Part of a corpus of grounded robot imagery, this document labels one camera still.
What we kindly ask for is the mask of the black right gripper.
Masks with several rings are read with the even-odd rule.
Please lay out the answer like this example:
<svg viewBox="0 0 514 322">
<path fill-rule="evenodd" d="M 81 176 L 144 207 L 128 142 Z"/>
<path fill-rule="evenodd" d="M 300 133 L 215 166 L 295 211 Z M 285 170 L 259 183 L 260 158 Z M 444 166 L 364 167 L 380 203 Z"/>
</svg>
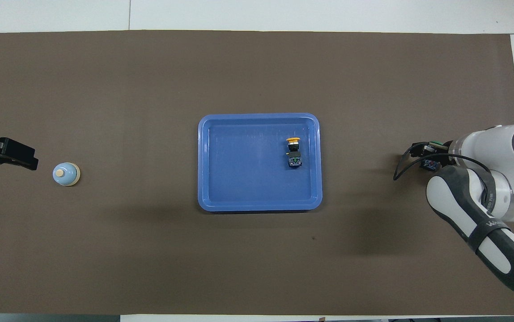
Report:
<svg viewBox="0 0 514 322">
<path fill-rule="evenodd" d="M 412 157 L 423 157 L 425 154 L 424 149 L 427 146 L 428 160 L 434 161 L 439 164 L 453 164 L 451 157 L 448 156 L 449 146 L 438 143 L 428 143 L 421 141 L 412 144 Z"/>
</svg>

